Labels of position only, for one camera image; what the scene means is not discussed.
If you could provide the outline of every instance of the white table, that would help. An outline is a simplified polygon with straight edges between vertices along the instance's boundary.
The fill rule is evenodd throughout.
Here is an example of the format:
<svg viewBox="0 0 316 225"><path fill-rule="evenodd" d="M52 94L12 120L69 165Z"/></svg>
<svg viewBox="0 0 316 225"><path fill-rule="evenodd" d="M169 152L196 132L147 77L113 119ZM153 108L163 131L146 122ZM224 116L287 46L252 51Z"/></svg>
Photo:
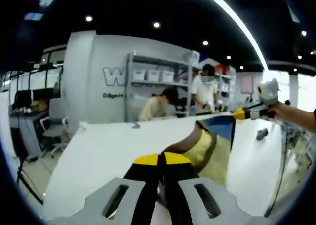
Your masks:
<svg viewBox="0 0 316 225"><path fill-rule="evenodd" d="M136 158L146 154L161 152L168 145L188 136L192 132L196 120L209 117L209 115L203 115L181 119L140 122L140 129L133 129L133 124L131 123L96 124L88 125L85 130L79 129L60 157L50 178L46 189L46 197L44 198L44 218L50 220L59 216L70 216L79 211L83 208L84 200L88 195L106 184L113 177L123 177ZM253 137L255 137L256 128L262 128L266 123L271 125L270 122L263 121L249 122L246 123L245 121L237 124L237 128L241 127L242 129L242 126L245 125L249 136L253 132ZM277 139L272 138L272 136L276 136L277 134L278 132L276 134L269 133L265 142L277 141ZM234 167L236 167L235 162L238 159L239 161L245 159L243 155L240 157L242 149L250 150L251 148L251 146L246 147L243 142L253 143L253 141L245 140L244 136L238 130L235 133L234 146L230 159ZM272 173L272 171L276 171L276 174L278 174L279 171L281 148L280 143L275 144L275 149L279 148L279 153L275 153L275 151L270 153L270 156L274 157L275 160L273 163L269 162L270 167L261 168L261 170L267 170L266 174ZM259 147L265 146L264 142L259 144ZM261 152L250 150L250 153L247 152L246 154L247 156L254 156L256 153ZM238 156L238 159L233 160L234 154ZM242 168L244 168L247 162L256 164L256 160L248 159L248 157L246 159L246 162L241 164ZM264 176L261 180L269 180L271 181L270 184L275 184L277 175L273 175L271 178ZM240 180L238 181L239 183L236 188L239 188L243 183ZM234 180L228 178L228 182L228 189L234 191ZM266 187L271 187L266 181L265 184ZM273 189L265 190L266 193L269 193L268 195L265 194L265 197L272 197L274 187L275 185ZM235 196L239 200L238 193L240 191L235 189L235 192L237 193ZM256 198L250 197L248 199L255 201L255 203L257 202ZM167 218L167 211L161 208L161 206L157 206L153 214L152 224L165 224L163 220Z"/></svg>

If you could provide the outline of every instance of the ceiling light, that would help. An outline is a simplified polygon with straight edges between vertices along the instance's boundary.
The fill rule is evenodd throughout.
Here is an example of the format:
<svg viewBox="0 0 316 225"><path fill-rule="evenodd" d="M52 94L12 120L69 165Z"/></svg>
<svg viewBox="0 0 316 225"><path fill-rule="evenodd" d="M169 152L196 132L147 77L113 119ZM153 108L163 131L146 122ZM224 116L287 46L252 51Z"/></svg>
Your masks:
<svg viewBox="0 0 316 225"><path fill-rule="evenodd" d="M88 15L88 16L86 16L85 17L85 20L87 21L87 22L91 22L92 21L92 16L90 16L90 15Z"/></svg>
<svg viewBox="0 0 316 225"><path fill-rule="evenodd" d="M239 18L239 16L232 10L232 8L229 7L229 5L226 4L225 1L223 0L213 0L215 3L217 3L233 20L234 22L239 26L239 28L243 31L243 33L246 35L248 38L249 42L255 49L259 60L262 64L262 67L264 70L269 70L268 65L265 61L265 58L259 48L259 45L257 44L255 38L249 31L249 29L246 27L246 25L243 23L243 21Z"/></svg>
<svg viewBox="0 0 316 225"><path fill-rule="evenodd" d="M158 23L158 22L154 22L154 28L160 28L160 23Z"/></svg>

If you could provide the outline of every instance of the desk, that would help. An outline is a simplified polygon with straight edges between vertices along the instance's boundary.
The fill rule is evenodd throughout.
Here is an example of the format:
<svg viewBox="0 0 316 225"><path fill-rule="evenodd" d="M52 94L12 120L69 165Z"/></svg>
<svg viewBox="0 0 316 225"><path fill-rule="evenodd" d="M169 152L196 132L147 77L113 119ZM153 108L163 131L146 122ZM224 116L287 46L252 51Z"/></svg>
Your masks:
<svg viewBox="0 0 316 225"><path fill-rule="evenodd" d="M40 119L48 116L48 111L33 114L11 114L9 116L10 128L19 129L25 148L30 156L43 156L43 148L40 145L43 129Z"/></svg>
<svg viewBox="0 0 316 225"><path fill-rule="evenodd" d="M83 208L85 198L88 195L96 191L113 177L123 177L133 161L139 156L161 152L168 145L184 139L192 132L196 120L226 114L227 113L224 112L181 119L139 122L141 126L139 129L133 129L133 123L94 124L88 125L85 130L79 129L66 147L52 173L45 192L46 197L44 198L43 217L50 220L58 216L72 215ZM241 131L246 128L247 135L253 138L255 138L258 128L271 125L270 122L263 120L250 120L247 121L247 124L245 124L245 122L236 124L236 127L239 127ZM269 132L266 139L258 145L250 145L247 147L243 144L243 142L245 142L245 135L237 131L235 133L230 158L233 164L232 166L229 164L229 170L233 170L232 167L240 168L236 163L238 160L245 160L245 162L241 163L242 168L244 168L244 165L255 167L255 165L250 164L250 162L256 164L256 160L248 159L244 155L240 157L241 151L249 150L251 146L254 146L255 150L250 150L250 152L246 153L246 156L255 156L256 153L261 153L260 150L257 151L257 147L264 148L266 146L265 143L270 143L271 141L275 142L273 145L276 150L262 154L274 158L269 158L271 162L267 160L264 161L270 165L269 167L265 166L260 168L260 170L266 170L264 177L261 177L261 174L256 172L259 185L256 185L255 190L262 188L262 186L268 187L269 189L264 191L266 194L263 195L268 198L267 200L273 195L281 159L281 129L279 126L275 126L274 131L275 134ZM278 138L273 138L278 134L280 135L279 142ZM249 140L246 143L256 144L254 140ZM268 173L271 173L272 176L266 178L266 174ZM243 199L239 198L240 194L238 194L238 188L240 188L240 186L242 187L243 183L249 183L249 180L243 182L238 179L236 182L228 178L228 181L229 190L235 188L237 191L237 195L235 195L237 199ZM253 195L248 196L247 199L246 203L243 204L247 206L250 204L250 206L246 208L241 206L242 209L249 211L257 206L256 203L258 200L253 198ZM260 208L265 206L267 209L269 202L268 204L260 204ZM162 222L166 218L168 218L168 212L161 208L161 206L156 206L153 213L152 224L166 224Z"/></svg>

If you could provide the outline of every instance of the office chair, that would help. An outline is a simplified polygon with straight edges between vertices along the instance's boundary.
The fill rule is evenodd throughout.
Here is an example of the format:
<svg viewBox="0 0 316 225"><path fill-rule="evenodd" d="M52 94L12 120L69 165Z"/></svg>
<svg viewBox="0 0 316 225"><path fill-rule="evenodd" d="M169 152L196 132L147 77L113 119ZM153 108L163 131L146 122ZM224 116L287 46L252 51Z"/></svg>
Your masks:
<svg viewBox="0 0 316 225"><path fill-rule="evenodd" d="M44 122L49 120L50 126L45 127ZM60 138L60 143L53 143L54 149L50 152L52 158L57 150L63 150L70 141L68 135L68 124L65 118L63 100L52 98L49 102L49 116L41 119L40 124L44 130L43 135L49 138Z"/></svg>

